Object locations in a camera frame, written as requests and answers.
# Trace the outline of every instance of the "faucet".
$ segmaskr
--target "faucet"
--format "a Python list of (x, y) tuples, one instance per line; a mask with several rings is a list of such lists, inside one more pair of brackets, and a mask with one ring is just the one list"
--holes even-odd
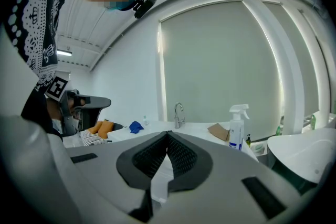
[[(183, 120), (182, 121), (179, 120), (179, 117), (177, 115), (177, 110), (176, 110), (177, 106), (179, 106), (180, 109), (181, 109), (181, 111), (183, 112)], [(176, 129), (180, 128), (180, 123), (185, 123), (185, 121), (184, 121), (183, 106), (182, 106), (182, 104), (180, 102), (177, 102), (176, 105), (175, 105), (175, 117), (174, 117), (174, 121), (175, 121), (175, 128)]]

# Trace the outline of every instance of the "green bottle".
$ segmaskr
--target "green bottle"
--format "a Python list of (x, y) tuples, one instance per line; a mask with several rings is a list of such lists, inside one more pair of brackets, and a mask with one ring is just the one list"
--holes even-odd
[(251, 139), (250, 139), (250, 134), (247, 135), (247, 140), (246, 140), (246, 144), (248, 145), (248, 147), (251, 147)]
[(314, 114), (311, 116), (310, 127), (312, 130), (315, 130), (316, 118)]
[(280, 126), (278, 126), (275, 135), (281, 135), (281, 128), (280, 128)]

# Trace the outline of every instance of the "small bottle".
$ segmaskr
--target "small bottle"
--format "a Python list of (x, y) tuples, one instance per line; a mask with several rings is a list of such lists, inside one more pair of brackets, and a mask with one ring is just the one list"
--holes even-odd
[(275, 133), (275, 135), (281, 135), (281, 128), (280, 128), (280, 126), (278, 126), (277, 132)]
[(230, 108), (230, 113), (233, 113), (233, 119), (230, 120), (230, 140), (229, 147), (233, 147), (237, 150), (242, 150), (241, 145), (244, 138), (244, 120), (241, 118), (241, 114), (249, 120), (246, 114), (248, 104), (233, 105)]
[(144, 125), (148, 125), (148, 120), (147, 120), (147, 118), (146, 118), (146, 116), (143, 116), (143, 124)]
[(248, 145), (248, 147), (251, 147), (251, 139), (250, 139), (250, 134), (247, 135), (247, 140), (246, 140), (246, 144)]
[(311, 116), (311, 120), (310, 120), (310, 127), (311, 127), (312, 130), (315, 130), (315, 125), (316, 125), (316, 117), (313, 114)]

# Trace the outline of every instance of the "ceiling light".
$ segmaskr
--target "ceiling light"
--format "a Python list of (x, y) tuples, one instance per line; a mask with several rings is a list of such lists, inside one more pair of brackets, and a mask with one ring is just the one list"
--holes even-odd
[(58, 55), (64, 55), (64, 56), (72, 56), (71, 51), (66, 51), (66, 50), (57, 50)]

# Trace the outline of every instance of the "spray bottle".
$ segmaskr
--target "spray bottle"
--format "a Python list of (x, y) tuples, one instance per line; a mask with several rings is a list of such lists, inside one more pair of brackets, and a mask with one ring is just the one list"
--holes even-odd
[(233, 113), (233, 119), (230, 120), (229, 146), (240, 151), (242, 150), (241, 145), (244, 138), (244, 120), (241, 119), (240, 115), (243, 114), (245, 118), (249, 119), (246, 114), (247, 109), (248, 104), (237, 104), (230, 108), (230, 112)]

